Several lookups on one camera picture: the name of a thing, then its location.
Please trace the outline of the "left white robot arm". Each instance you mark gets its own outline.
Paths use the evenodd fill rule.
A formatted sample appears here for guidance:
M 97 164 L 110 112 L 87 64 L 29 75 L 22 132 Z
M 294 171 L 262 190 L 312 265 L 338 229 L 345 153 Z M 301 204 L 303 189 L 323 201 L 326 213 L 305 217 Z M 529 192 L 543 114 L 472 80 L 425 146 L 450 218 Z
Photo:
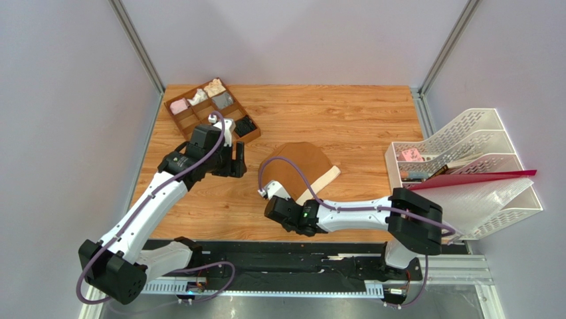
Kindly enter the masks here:
M 160 249 L 144 250 L 149 236 L 168 211 L 208 173 L 240 178 L 246 173 L 244 143 L 233 142 L 235 124 L 225 119 L 197 125 L 188 142 L 178 145 L 157 167 L 150 185 L 126 215 L 97 242 L 85 240 L 78 256 L 83 282 L 126 305 L 145 284 L 192 264 L 202 248 L 179 237 Z

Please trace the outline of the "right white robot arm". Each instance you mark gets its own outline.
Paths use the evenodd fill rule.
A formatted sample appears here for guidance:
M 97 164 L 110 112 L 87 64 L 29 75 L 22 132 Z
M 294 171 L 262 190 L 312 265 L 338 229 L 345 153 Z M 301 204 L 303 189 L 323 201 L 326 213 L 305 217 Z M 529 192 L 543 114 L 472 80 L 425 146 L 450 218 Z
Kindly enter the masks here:
M 296 203 L 281 186 L 266 188 L 260 194 L 268 200 L 265 217 L 287 232 L 313 237 L 348 229 L 386 230 L 393 236 L 382 254 L 389 268 L 406 269 L 417 255 L 439 255 L 442 232 L 454 232 L 442 223 L 440 205 L 405 188 L 369 201 L 311 199 L 303 204 Z

